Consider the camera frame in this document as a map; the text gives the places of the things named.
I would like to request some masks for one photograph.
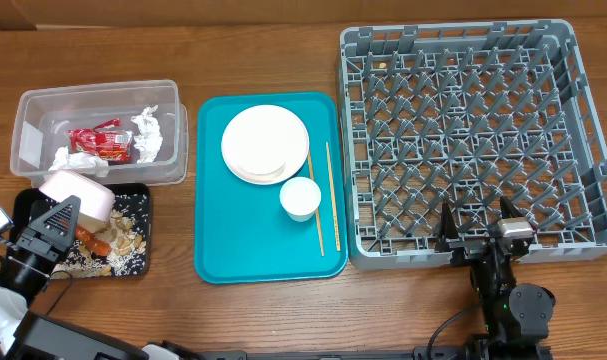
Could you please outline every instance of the wooden table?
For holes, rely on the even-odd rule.
[[[607,18],[570,19],[607,140]],[[152,266],[132,279],[78,281],[53,316],[138,346],[167,339],[194,350],[407,350],[476,301],[467,269],[359,271],[334,279],[212,286],[193,267],[194,159],[199,107],[231,94],[319,90],[336,96],[345,24],[0,33],[0,205],[11,213],[26,179],[9,170],[17,104],[30,89],[173,79],[190,117],[184,183],[155,187]],[[519,282],[558,299],[546,341],[558,359],[607,359],[607,256],[516,266]],[[64,283],[33,308],[44,311]],[[439,344],[482,331],[481,316]]]

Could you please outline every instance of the plastic container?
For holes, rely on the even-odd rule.
[[[27,177],[32,187],[40,186],[59,147],[69,146],[68,131],[93,128],[107,120],[121,118],[124,130],[139,133],[130,121],[147,106],[158,105],[163,145],[154,162],[137,164],[138,150],[132,147],[133,161],[110,165],[106,177],[82,170],[101,184],[140,182],[147,185],[180,183],[185,179],[189,146],[188,118],[179,101],[178,88],[171,80],[93,84],[28,91],[21,97],[14,134],[10,169]]]
[[[607,253],[607,148],[569,23],[358,27],[340,42],[355,266],[445,265],[440,204],[478,239],[501,195],[536,228],[520,262]]]

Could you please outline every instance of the teal tray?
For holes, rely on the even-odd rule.
[[[279,202],[283,183],[252,185],[223,162],[221,138],[227,124],[255,105],[282,106],[310,134],[314,177],[321,188],[319,212],[325,245],[321,256],[316,219],[297,223]],[[213,284],[319,279],[339,274],[347,263],[341,152],[334,102],[319,92],[227,96],[199,110],[196,149],[194,267]],[[336,250],[325,143],[332,157],[341,251]],[[309,168],[296,176],[309,177]]]

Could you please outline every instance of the white cup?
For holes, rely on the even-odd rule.
[[[281,206],[294,221],[309,220],[321,204],[321,189],[306,177],[288,180],[279,194]]]

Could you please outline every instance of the white cloth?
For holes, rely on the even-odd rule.
[[[163,144],[159,122],[152,116],[158,107],[146,107],[141,115],[132,116],[132,122],[138,125],[141,133],[134,136],[134,148],[140,153],[139,164],[154,161]]]
[[[70,154],[67,146],[60,147],[54,154],[54,162],[49,170],[59,169],[87,169],[84,174],[93,174],[97,177],[106,177],[109,170],[92,170],[97,167],[107,167],[107,160],[84,152]]]

